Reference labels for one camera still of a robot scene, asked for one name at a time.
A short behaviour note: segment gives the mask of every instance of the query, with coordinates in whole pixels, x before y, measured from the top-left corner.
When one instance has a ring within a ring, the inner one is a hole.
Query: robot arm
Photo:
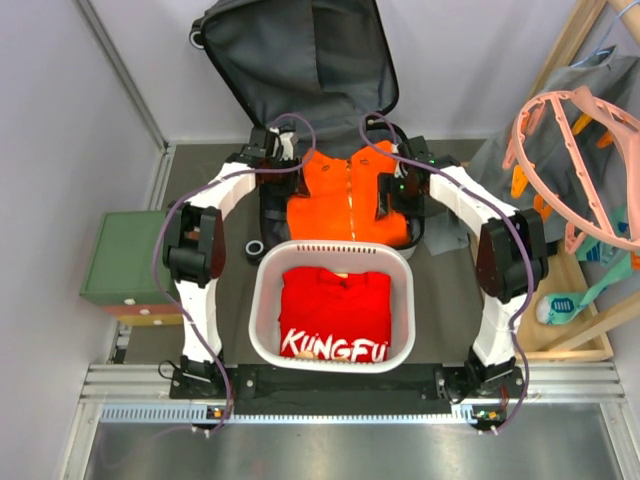
[[[254,129],[250,142],[232,155],[210,183],[251,168],[278,168],[294,161],[295,133]],[[163,262],[171,271],[183,308],[216,355],[222,341],[216,321],[216,285],[225,263],[223,221],[258,184],[256,175],[238,175],[205,190],[182,205],[165,236]],[[213,359],[187,318],[182,368],[187,374],[210,379]]]
[[[247,165],[239,162],[225,163],[220,173],[212,182],[227,175],[247,170]],[[255,175],[239,175],[227,181],[222,182],[215,188],[206,190],[190,200],[191,207],[215,208],[219,212],[222,221],[227,217],[229,212],[233,210],[236,204],[256,188]],[[191,318],[195,322],[198,330],[202,333],[204,339],[209,343],[216,355],[222,350],[222,341],[218,334],[218,325],[216,322],[216,285],[218,277],[212,277],[204,287],[197,282],[177,281],[176,288],[180,293],[182,305],[189,312]],[[204,348],[202,343],[195,336],[193,328],[184,319],[184,349],[182,354],[195,362],[212,362],[213,359]]]
[[[516,225],[518,225],[518,210],[491,195],[487,190],[471,179],[464,168],[459,166],[450,166],[442,169],[442,171],[458,180],[467,190],[491,200],[492,204],[498,207],[507,217],[513,218]],[[480,203],[469,195],[462,193],[458,186],[454,185],[442,175],[431,175],[429,182],[429,195],[453,211],[458,218],[469,226],[479,239],[482,239],[483,227],[489,221],[493,220],[496,225],[500,225],[502,223],[500,217],[494,210],[488,208],[485,204]],[[486,255],[484,252],[486,248],[486,246],[483,246],[482,255]],[[487,259],[481,258],[480,255],[481,254],[479,252],[478,259],[480,272],[478,276],[483,277],[481,275],[482,269],[487,268],[483,266],[483,263],[485,263]],[[491,274],[498,275],[499,272],[496,269],[496,271],[489,273],[489,277]],[[490,288],[486,285],[486,279],[479,278],[479,280],[481,284],[485,284],[483,287],[486,286],[487,289]],[[492,296],[488,294],[485,296],[480,332],[472,346],[472,350],[477,356],[477,359],[485,367],[505,364],[514,356],[509,321],[524,303],[526,295],[520,294],[510,296],[512,298],[504,302],[495,295]],[[520,326],[520,320],[521,318],[518,318],[515,322],[516,330]]]
[[[519,211],[485,190],[451,157],[435,158],[422,137],[410,139],[398,147],[405,158],[439,169],[444,175],[432,175],[410,166],[401,175],[380,181],[382,197],[393,208],[410,215],[425,211],[425,197],[447,206],[479,239],[476,277],[485,292],[480,332],[465,362],[470,390],[480,390],[492,380],[508,375],[515,364],[510,321],[522,307],[527,291],[527,276],[519,250],[502,218],[484,203],[465,193],[471,191],[497,207],[516,227],[528,251],[534,277],[534,290],[548,273],[546,243],[540,215],[533,209]],[[517,331],[520,318],[516,318]]]

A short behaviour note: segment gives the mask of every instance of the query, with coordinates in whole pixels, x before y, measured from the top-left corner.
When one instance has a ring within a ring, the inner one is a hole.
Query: metal floor
[[[622,478],[598,405],[527,405],[497,438],[466,425],[229,425],[209,440],[188,429],[154,439],[166,429],[101,424],[85,478]]]

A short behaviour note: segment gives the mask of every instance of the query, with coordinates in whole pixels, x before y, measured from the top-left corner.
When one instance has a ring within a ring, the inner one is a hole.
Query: orange vest
[[[389,141],[377,146],[391,152]],[[395,160],[371,147],[356,152],[349,160],[316,152],[303,169],[311,195],[293,196],[287,204],[291,239],[406,245],[410,236],[404,215],[392,211],[376,220],[378,174],[395,170]]]

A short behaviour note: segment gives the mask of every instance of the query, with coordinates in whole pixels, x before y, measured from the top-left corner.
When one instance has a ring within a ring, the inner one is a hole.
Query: folded red shirt
[[[350,362],[386,360],[391,279],[298,267],[283,275],[280,355]]]

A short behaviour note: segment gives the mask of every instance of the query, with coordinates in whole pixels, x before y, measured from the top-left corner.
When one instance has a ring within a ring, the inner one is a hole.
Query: white laundry basket
[[[381,272],[391,277],[391,347],[379,363],[348,363],[280,356],[282,275],[296,267],[322,267],[335,273]],[[256,352],[278,367],[322,372],[382,373],[400,365],[415,341],[413,276],[392,248],[374,243],[293,241],[278,245],[260,263],[249,319]]]

